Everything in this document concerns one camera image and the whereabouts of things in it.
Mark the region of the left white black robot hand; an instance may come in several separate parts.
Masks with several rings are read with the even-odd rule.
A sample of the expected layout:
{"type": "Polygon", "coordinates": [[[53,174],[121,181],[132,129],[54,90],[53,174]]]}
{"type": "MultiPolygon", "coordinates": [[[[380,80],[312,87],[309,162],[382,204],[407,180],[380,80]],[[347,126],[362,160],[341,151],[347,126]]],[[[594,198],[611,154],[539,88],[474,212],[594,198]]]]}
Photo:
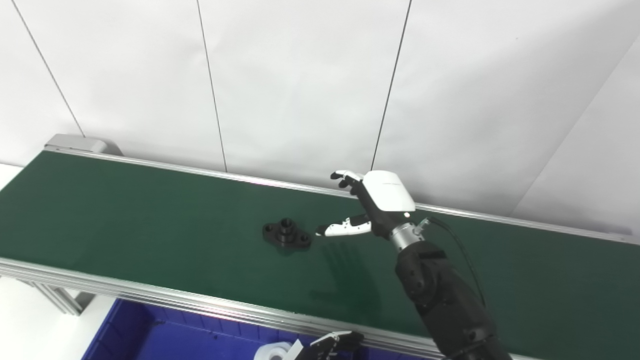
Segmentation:
{"type": "Polygon", "coordinates": [[[304,346],[300,340],[290,347],[284,360],[334,360],[358,351],[365,340],[365,335],[355,331],[330,332],[304,346]]]}

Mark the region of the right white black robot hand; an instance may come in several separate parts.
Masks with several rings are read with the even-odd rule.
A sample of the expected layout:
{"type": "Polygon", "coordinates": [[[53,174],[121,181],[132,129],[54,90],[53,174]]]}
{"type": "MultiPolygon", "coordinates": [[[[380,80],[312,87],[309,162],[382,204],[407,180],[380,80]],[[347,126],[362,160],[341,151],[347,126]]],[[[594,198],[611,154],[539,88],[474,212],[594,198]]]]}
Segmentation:
{"type": "Polygon", "coordinates": [[[396,173],[371,170],[359,174],[351,170],[336,170],[332,180],[339,188],[350,188],[364,210],[363,214],[347,217],[341,223],[320,225],[315,235],[320,237],[354,236],[372,233],[388,239],[397,227],[408,224],[416,203],[396,173]]]}

